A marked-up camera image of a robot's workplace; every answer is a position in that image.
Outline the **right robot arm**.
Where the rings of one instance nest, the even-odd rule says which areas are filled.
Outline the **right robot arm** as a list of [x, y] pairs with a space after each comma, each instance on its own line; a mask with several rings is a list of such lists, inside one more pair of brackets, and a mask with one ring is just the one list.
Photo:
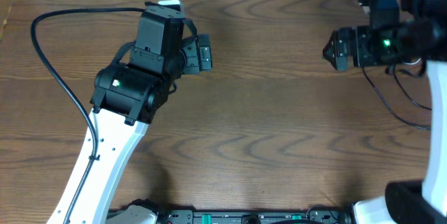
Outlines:
[[369, 15], [369, 24], [334, 30], [323, 48], [323, 58], [334, 69], [352, 64], [361, 70], [384, 66], [395, 75], [397, 65], [420, 64], [420, 70], [402, 73], [428, 76], [432, 104], [428, 129], [430, 154], [425, 178], [395, 181], [385, 194], [353, 204], [353, 223], [446, 222], [446, 0], [357, 0]]

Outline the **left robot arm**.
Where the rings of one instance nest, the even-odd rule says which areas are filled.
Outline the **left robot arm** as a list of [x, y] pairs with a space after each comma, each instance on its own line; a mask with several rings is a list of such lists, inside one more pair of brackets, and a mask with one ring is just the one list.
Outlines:
[[138, 34], [94, 80], [87, 132], [51, 223], [118, 223], [108, 210], [126, 164], [183, 75], [212, 69], [210, 37], [180, 0], [148, 2]]

